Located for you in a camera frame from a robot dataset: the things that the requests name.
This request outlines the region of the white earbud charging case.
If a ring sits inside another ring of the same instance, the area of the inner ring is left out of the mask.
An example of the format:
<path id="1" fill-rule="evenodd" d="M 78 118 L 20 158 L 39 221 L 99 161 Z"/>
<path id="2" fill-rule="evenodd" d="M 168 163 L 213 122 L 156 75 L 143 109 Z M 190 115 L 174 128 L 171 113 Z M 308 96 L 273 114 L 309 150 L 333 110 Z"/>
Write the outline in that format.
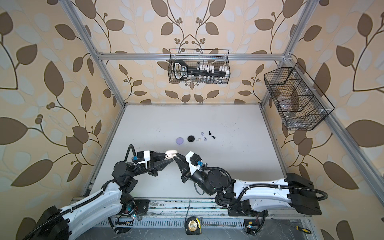
<path id="1" fill-rule="evenodd" d="M 173 159 L 177 156 L 177 153 L 178 152 L 176 150 L 168 150 L 165 152 L 165 159 Z"/>

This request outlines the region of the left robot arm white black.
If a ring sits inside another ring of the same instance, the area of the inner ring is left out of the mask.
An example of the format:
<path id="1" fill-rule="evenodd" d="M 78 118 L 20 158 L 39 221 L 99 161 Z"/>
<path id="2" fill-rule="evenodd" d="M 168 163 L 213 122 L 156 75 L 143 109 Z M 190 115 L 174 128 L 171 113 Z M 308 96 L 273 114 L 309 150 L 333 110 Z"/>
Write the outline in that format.
<path id="1" fill-rule="evenodd" d="M 131 192 L 138 183 L 136 176 L 158 173 L 174 161 L 176 150 L 166 153 L 143 151 L 136 153 L 129 145 L 127 154 L 133 154 L 131 161 L 125 157 L 115 164 L 112 180 L 104 183 L 99 191 L 69 206 L 58 209 L 50 207 L 44 211 L 36 226 L 25 240 L 75 240 L 80 235 L 107 219 L 112 229 L 119 233 L 112 217 L 115 215 L 135 218 L 148 210 L 148 200 L 136 201 Z"/>

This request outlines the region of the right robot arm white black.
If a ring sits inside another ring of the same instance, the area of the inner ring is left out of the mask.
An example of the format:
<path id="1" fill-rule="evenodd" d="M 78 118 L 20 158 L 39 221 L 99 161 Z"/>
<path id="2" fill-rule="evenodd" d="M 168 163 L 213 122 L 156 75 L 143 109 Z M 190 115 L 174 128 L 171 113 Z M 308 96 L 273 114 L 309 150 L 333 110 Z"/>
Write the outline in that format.
<path id="1" fill-rule="evenodd" d="M 223 168 L 209 167 L 193 152 L 183 156 L 177 151 L 166 152 L 182 174 L 183 183 L 192 181 L 208 196 L 213 196 L 218 206 L 245 214 L 272 209 L 293 208 L 303 215 L 322 214 L 320 201 L 328 194 L 300 175 L 288 173 L 285 178 L 269 182 L 235 180 Z"/>

